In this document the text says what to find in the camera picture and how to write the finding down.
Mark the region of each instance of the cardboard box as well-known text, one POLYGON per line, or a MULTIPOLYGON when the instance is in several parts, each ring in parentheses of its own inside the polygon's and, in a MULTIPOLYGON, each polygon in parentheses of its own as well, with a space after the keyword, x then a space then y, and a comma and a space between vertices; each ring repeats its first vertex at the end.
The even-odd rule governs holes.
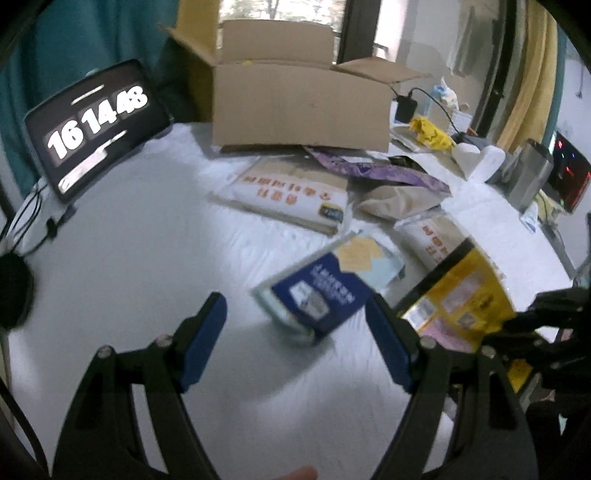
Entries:
POLYGON ((390 85, 426 76, 375 57, 333 66, 333 31, 311 22, 226 21, 218 51, 193 36, 180 18, 165 30, 214 69, 218 146, 387 151, 390 85))

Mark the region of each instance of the white bedsheet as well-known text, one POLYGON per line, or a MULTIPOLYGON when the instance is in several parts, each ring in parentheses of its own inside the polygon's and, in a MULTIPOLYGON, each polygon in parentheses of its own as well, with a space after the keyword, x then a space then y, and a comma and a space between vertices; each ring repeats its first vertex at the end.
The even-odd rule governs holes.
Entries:
MULTIPOLYGON (((283 341, 249 290, 331 240, 212 203, 210 192, 256 158, 217 155, 209 144, 209 125, 175 125, 93 186, 58 238, 31 258, 33 312, 9 336, 15 398, 51 462, 96 349, 142 348, 217 290, 228 321, 184 401, 220 477, 264 480, 311 464, 323 480, 370 478, 408 397, 392 384, 362 313, 318 348, 283 341)), ((466 184, 432 155, 414 157, 450 183, 454 197, 444 207, 506 274, 518 309, 538 291, 569 286, 543 234, 530 235, 500 194, 466 184)), ((38 224, 29 246, 42 234, 38 224)), ((419 279, 410 271, 387 299, 419 279)), ((137 406, 148 457, 162 468, 145 402, 137 406)), ((441 462, 450 429, 444 418, 430 466, 441 462)))

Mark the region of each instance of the screw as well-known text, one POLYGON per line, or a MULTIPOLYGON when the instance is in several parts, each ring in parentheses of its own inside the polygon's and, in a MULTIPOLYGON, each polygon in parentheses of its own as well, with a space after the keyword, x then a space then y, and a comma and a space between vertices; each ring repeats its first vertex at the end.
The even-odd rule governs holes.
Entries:
POLYGON ((437 341, 432 337, 421 337, 419 343, 426 350, 433 350, 437 346, 437 341))
POLYGON ((112 351, 113 349, 109 345, 103 345, 96 351, 96 356, 101 360, 104 360, 111 356, 112 351))
POLYGON ((173 338, 168 333, 163 333, 162 335, 158 335, 154 342, 160 348, 166 348, 173 344, 173 338))
POLYGON ((496 350, 491 347, 490 345, 485 345, 480 349, 482 355, 487 356, 488 358, 494 358, 496 355, 496 350))

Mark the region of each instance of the yellow curtain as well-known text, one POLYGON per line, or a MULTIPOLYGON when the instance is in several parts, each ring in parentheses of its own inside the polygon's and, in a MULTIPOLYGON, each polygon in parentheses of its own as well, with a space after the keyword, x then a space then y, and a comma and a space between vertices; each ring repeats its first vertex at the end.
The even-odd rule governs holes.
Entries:
POLYGON ((528 138, 542 140, 554 95, 557 55, 556 21, 536 0, 528 0, 524 74, 497 142, 500 148, 514 152, 528 138))

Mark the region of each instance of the purple plastic bag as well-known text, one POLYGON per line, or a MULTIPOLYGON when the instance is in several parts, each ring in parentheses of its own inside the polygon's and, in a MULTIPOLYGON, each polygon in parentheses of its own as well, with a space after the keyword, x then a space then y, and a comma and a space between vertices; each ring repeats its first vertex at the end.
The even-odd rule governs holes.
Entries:
POLYGON ((449 185, 428 173, 396 165, 376 165, 371 163, 351 163, 328 150, 304 147, 324 168, 348 177, 361 177, 372 180, 395 181, 415 187, 425 187, 434 192, 451 195, 449 185))

